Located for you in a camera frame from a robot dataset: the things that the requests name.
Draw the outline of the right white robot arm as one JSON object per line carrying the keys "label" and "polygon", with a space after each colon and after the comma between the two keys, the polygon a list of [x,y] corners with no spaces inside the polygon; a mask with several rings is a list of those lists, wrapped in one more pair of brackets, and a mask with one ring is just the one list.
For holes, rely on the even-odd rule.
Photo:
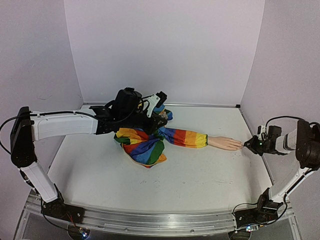
{"label": "right white robot arm", "polygon": [[288,207],[287,197],[309,175],[320,168],[320,124],[296,117],[296,128],[282,134],[276,125],[260,125],[257,134],[244,143],[253,154],[286,156],[295,154],[296,162],[288,176],[268,187],[251,208],[232,211],[237,228],[252,225],[270,225],[281,218],[280,207]]}

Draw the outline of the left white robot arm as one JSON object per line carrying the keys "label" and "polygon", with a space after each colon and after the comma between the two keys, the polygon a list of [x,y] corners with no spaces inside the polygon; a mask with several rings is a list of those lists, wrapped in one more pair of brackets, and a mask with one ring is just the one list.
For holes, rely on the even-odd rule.
{"label": "left white robot arm", "polygon": [[63,110],[54,112],[31,111],[22,107],[10,133],[11,162],[18,168],[24,181],[39,194],[41,213],[45,216],[80,224],[85,210],[66,204],[58,187],[43,170],[35,152],[34,143],[42,139],[76,134],[104,135],[120,128],[155,132],[168,121],[155,113],[167,99],[160,91],[143,97],[134,88],[121,89],[106,105],[91,106],[85,112]]}

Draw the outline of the small nail polish bottle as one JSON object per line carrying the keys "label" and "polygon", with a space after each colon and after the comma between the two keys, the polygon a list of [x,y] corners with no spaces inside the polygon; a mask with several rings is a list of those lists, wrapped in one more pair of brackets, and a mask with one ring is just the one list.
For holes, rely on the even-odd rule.
{"label": "small nail polish bottle", "polygon": [[160,114],[159,114],[159,116],[161,116],[162,118],[164,118],[164,119],[168,119],[168,115],[167,115],[167,113],[165,112],[165,111],[163,111],[163,112],[161,112]]}

